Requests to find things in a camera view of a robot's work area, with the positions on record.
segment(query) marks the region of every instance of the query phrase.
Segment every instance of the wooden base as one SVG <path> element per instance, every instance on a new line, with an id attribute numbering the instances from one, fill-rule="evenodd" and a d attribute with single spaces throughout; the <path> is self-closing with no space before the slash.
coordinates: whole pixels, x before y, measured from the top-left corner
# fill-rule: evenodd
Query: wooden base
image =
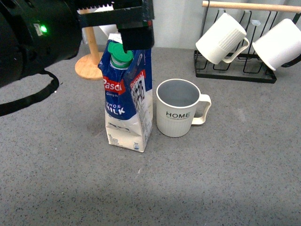
<path id="1" fill-rule="evenodd" d="M 83 56 L 75 64 L 75 72 L 82 78 L 87 80 L 100 80 L 103 79 L 103 73 L 95 65 L 91 54 Z"/>

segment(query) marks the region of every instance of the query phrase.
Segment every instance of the white ribbed mug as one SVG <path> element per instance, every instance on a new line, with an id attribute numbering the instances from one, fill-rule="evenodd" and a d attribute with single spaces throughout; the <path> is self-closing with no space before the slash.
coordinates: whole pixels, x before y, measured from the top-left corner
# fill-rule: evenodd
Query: white ribbed mug
<path id="1" fill-rule="evenodd" d="M 181 137 L 188 133 L 191 125 L 206 121 L 211 106 L 208 95 L 184 79 L 169 79 L 157 87 L 157 127 L 166 136 Z M 203 115 L 194 118 L 199 102 L 206 102 Z"/>
<path id="2" fill-rule="evenodd" d="M 226 59 L 225 57 L 242 40 L 245 40 L 246 44 Z M 202 56 L 215 65 L 221 61 L 231 63 L 249 45 L 245 29 L 227 13 L 223 13 L 196 43 Z"/>

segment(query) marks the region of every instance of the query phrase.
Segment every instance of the wooden dowel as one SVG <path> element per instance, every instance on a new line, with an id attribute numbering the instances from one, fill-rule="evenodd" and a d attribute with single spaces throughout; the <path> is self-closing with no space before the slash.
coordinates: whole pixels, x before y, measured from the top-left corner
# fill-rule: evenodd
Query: wooden dowel
<path id="1" fill-rule="evenodd" d="M 209 1 L 203 1 L 203 7 L 208 7 Z M 264 10 L 264 11 L 278 11 L 289 13 L 300 13 L 300 6 L 284 6 L 284 5 L 268 5 L 255 3 L 236 3 L 236 2 L 221 2 L 210 1 L 210 8 L 232 8 L 232 9 L 248 9 L 248 10 Z"/>
<path id="2" fill-rule="evenodd" d="M 89 9 L 83 9 L 80 11 L 81 14 L 89 13 Z M 92 55 L 92 61 L 95 65 L 97 65 L 100 62 L 100 57 L 98 53 L 98 46 L 95 39 L 95 34 L 93 27 L 85 27 L 85 32 L 87 35 L 87 41 L 90 49 L 90 53 Z"/>

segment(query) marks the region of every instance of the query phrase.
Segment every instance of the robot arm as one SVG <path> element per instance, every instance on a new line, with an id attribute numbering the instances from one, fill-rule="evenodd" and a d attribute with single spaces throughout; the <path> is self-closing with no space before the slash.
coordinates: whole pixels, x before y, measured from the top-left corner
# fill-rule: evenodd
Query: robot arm
<path id="1" fill-rule="evenodd" d="M 152 0 L 0 0 L 0 87 L 75 57 L 83 27 L 116 24 L 125 50 L 151 48 L 152 19 Z"/>

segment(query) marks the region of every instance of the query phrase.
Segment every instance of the green led light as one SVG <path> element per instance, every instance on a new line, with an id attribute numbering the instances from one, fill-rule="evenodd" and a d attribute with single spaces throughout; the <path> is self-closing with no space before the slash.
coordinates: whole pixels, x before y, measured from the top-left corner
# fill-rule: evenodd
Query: green led light
<path id="1" fill-rule="evenodd" d="M 41 25 L 41 32 L 43 32 L 43 33 L 47 33 L 47 28 L 46 28 L 46 26 L 45 25 Z"/>

